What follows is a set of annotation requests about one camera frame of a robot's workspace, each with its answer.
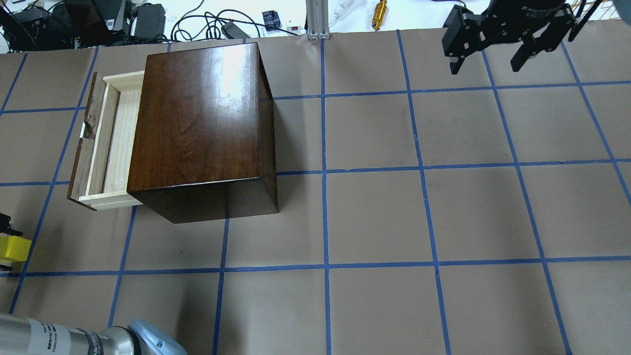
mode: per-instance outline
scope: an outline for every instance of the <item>yellow block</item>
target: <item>yellow block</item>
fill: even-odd
[[[18,236],[0,236],[0,260],[4,262],[25,262],[31,241]]]

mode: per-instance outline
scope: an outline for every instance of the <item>table surface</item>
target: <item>table surface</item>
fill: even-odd
[[[630,353],[631,28],[457,76],[443,33],[251,39],[280,212],[179,225],[66,199],[90,73],[241,41],[1,55],[0,208],[35,241],[0,311],[191,355]]]

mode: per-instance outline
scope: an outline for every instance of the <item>yellow object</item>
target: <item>yellow object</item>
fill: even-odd
[[[31,241],[18,236],[0,236],[0,261],[25,262]]]
[[[379,30],[379,27],[381,27],[384,22],[384,17],[386,17],[386,2],[387,0],[381,0],[377,3],[377,6],[375,6],[375,15],[372,17],[372,28],[375,31]]]

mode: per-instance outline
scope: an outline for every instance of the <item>light blue cap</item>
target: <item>light blue cap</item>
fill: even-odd
[[[160,329],[137,319],[128,325],[156,355],[187,355],[186,350]]]

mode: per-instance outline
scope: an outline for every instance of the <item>label sticker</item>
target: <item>label sticker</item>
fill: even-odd
[[[31,324],[31,339],[28,342],[29,354],[69,355],[70,331],[63,325],[28,319]]]

